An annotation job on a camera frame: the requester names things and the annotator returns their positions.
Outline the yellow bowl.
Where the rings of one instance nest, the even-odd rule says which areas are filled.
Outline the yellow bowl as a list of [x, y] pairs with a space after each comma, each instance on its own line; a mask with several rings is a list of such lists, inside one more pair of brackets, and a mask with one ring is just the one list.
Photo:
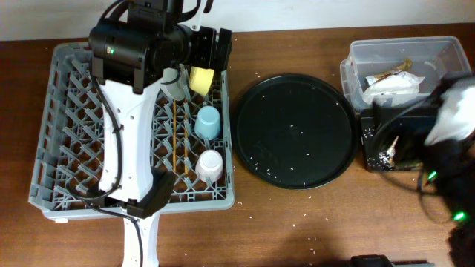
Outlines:
[[214, 70], [193, 66], [189, 76], [189, 88], [195, 93], [205, 96], [208, 94], [214, 78]]

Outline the grey round plate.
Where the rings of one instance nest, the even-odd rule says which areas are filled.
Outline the grey round plate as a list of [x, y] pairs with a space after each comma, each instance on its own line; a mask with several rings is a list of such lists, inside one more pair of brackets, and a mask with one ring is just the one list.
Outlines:
[[161, 91], [176, 101], [185, 99], [185, 92], [189, 88], [189, 73], [185, 66], [180, 64], [179, 69], [166, 68], [160, 82]]

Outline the wooden chopstick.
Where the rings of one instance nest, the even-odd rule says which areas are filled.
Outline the wooden chopstick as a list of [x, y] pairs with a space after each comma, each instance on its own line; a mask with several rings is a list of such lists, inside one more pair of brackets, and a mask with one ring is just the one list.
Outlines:
[[189, 172], [189, 167], [187, 166], [187, 163], [186, 163], [186, 160], [188, 159], [188, 148], [186, 146], [186, 142], [188, 141], [188, 131], [187, 131], [187, 128], [186, 128], [186, 123], [188, 122], [188, 115], [186, 113], [186, 106], [187, 106], [187, 101], [185, 100], [183, 102], [183, 114], [184, 114], [184, 166], [185, 166], [185, 169], [184, 169], [184, 173], [185, 174], [188, 174]]
[[177, 103], [176, 100], [173, 101], [173, 152], [172, 152], [172, 171], [176, 172], [177, 165]]

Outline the light blue plastic cup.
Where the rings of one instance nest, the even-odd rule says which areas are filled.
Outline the light blue plastic cup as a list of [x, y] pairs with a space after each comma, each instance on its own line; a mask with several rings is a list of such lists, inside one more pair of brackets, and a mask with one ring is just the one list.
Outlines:
[[194, 132], [199, 138], [209, 141], [216, 139], [220, 128], [220, 113], [217, 108], [204, 106], [198, 111]]

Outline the pink plastic cup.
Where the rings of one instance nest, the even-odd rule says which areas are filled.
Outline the pink plastic cup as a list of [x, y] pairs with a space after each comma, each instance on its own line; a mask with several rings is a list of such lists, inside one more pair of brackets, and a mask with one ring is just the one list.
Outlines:
[[210, 180], [211, 182], [217, 182], [223, 174], [223, 158], [215, 150], [206, 150], [200, 155], [195, 173], [197, 178], [206, 181]]

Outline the gold snack wrapper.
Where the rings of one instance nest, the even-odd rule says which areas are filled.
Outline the gold snack wrapper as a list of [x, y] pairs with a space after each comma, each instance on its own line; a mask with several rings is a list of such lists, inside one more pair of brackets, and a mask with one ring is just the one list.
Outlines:
[[412, 68], [413, 62], [410, 59], [405, 59], [403, 63], [394, 67], [390, 70], [386, 70], [382, 73], [377, 73], [372, 76], [367, 76], [366, 81], [368, 85], [373, 85], [374, 83], [380, 82], [383, 79], [386, 79], [389, 76], [396, 75], [403, 71], [408, 71]]

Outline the white napkin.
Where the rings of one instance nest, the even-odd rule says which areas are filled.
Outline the white napkin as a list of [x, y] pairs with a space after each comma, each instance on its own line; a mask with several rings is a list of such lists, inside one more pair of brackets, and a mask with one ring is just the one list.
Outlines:
[[424, 80], [424, 76], [416, 76], [407, 71], [385, 76], [367, 76], [368, 87], [364, 90], [362, 99], [368, 105], [374, 101], [392, 105], [412, 102], [419, 97], [420, 84]]

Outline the food scraps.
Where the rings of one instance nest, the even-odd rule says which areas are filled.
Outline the food scraps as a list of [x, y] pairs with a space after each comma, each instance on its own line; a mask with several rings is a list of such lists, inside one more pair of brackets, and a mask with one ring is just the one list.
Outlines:
[[363, 135], [364, 161], [368, 171], [385, 172], [394, 169], [394, 156], [399, 136], [375, 140], [376, 130], [368, 128]]

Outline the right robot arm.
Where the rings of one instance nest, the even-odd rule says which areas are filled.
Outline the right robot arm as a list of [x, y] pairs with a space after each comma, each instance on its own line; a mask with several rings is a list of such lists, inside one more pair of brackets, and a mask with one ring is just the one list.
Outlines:
[[367, 170], [415, 193], [441, 198], [456, 223], [448, 244], [455, 266], [474, 265], [474, 72], [443, 76], [435, 89], [396, 108], [359, 114]]

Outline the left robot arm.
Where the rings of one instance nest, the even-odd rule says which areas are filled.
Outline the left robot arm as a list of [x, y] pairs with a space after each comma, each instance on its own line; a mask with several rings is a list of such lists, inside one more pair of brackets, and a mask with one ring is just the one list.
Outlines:
[[91, 83], [102, 103], [104, 167], [84, 202], [108, 213], [118, 205], [123, 218], [124, 266], [157, 266], [160, 210], [171, 198], [174, 176], [151, 165], [154, 109], [159, 92], [183, 78], [188, 65], [223, 71], [232, 33], [204, 27], [212, 8], [198, 1], [113, 2], [90, 31]]

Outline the grey dishwasher rack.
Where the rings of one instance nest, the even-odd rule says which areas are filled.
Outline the grey dishwasher rack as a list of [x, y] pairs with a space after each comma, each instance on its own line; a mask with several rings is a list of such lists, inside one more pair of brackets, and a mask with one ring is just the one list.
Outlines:
[[[57, 223], [104, 218], [104, 214], [88, 209], [65, 187], [75, 180], [86, 189], [99, 181], [103, 169], [102, 107], [90, 83], [90, 60], [85, 42], [60, 44], [51, 59], [28, 201]], [[184, 114], [180, 102], [174, 190], [161, 213], [226, 210], [235, 202], [227, 73], [215, 74], [206, 96], [187, 93], [186, 101], [189, 172], [184, 173]], [[220, 113], [220, 134], [211, 141], [194, 132], [198, 111], [204, 106], [215, 107]], [[157, 97], [151, 129], [151, 165], [157, 170], [172, 171], [173, 104], [164, 93]], [[215, 150], [223, 158], [223, 174], [217, 182], [204, 182], [195, 173], [197, 161], [206, 150]]]

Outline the round black tray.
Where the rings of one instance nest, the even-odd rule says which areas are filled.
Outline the round black tray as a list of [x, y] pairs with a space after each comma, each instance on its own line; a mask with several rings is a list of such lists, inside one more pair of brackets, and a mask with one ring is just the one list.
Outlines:
[[313, 76], [274, 76], [252, 86], [231, 119], [232, 144], [255, 176], [279, 188], [304, 190], [341, 176], [359, 149], [351, 104]]

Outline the clear plastic bin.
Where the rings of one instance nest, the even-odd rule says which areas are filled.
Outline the clear plastic bin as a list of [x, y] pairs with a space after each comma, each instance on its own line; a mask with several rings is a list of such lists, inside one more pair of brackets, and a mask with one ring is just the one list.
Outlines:
[[[406, 59], [413, 63], [408, 72], [424, 79], [417, 94], [374, 96], [371, 100], [364, 95], [368, 76], [391, 70]], [[358, 112], [370, 109], [373, 102], [385, 107], [409, 105], [428, 96], [445, 74], [470, 69], [463, 47], [453, 36], [354, 41], [349, 56], [340, 64], [343, 94]]]

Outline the black rectangular tray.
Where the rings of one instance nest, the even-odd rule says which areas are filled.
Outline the black rectangular tray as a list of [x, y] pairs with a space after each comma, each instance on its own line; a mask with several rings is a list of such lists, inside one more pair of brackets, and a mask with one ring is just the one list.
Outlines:
[[385, 136], [399, 136], [394, 156], [394, 169], [392, 171], [416, 171], [422, 167], [420, 152], [426, 136], [435, 125], [437, 109], [416, 108], [399, 117], [390, 126], [378, 134], [379, 126], [391, 120], [403, 111], [402, 108], [376, 107], [361, 112], [361, 142], [365, 130], [376, 130], [375, 140], [382, 141]]

